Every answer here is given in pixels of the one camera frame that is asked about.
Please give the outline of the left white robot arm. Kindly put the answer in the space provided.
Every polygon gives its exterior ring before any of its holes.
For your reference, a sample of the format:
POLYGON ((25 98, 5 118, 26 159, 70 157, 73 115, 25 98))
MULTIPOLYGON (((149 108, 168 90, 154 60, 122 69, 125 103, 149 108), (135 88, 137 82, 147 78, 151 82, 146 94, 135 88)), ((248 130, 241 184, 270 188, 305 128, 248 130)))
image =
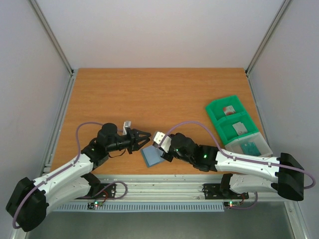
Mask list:
POLYGON ((102 124, 97 136, 86 147, 78 148, 72 160, 44 176, 33 180, 25 177, 17 183, 5 207, 13 217, 13 228, 29 232, 60 205, 78 198, 96 198, 103 189, 93 170, 105 163, 111 152, 138 151, 150 137, 148 132, 131 129, 129 122, 122 134, 115 124, 102 124))

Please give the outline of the blue card holder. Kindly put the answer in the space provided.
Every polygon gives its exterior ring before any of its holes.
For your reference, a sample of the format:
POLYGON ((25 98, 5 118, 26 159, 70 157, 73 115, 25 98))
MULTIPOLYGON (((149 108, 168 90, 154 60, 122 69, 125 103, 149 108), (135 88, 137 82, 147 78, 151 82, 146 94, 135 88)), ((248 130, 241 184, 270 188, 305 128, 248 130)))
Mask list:
POLYGON ((154 146, 143 148, 141 154, 148 168, 164 162, 164 159, 161 157, 163 152, 154 146))

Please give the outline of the teal card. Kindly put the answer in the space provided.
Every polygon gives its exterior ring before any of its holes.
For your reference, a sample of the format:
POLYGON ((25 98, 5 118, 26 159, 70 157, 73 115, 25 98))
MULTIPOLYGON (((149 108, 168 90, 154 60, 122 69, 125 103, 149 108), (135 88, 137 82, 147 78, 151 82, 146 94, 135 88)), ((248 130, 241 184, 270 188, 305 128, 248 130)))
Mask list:
POLYGON ((261 153, 254 142, 246 142, 240 145, 242 151, 246 155, 260 156, 261 153))

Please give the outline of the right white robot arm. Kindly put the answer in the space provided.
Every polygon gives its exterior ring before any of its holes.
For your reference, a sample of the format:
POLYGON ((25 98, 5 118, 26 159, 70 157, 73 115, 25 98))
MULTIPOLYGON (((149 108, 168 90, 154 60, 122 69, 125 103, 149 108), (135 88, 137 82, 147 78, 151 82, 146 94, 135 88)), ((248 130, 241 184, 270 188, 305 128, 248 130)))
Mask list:
POLYGON ((220 184, 224 197, 246 192, 276 192, 292 201, 304 199, 303 167, 288 153, 280 157, 258 157, 233 153, 215 146, 198 145, 181 133, 156 133, 154 145, 162 158, 174 158, 202 172, 225 172, 220 184))

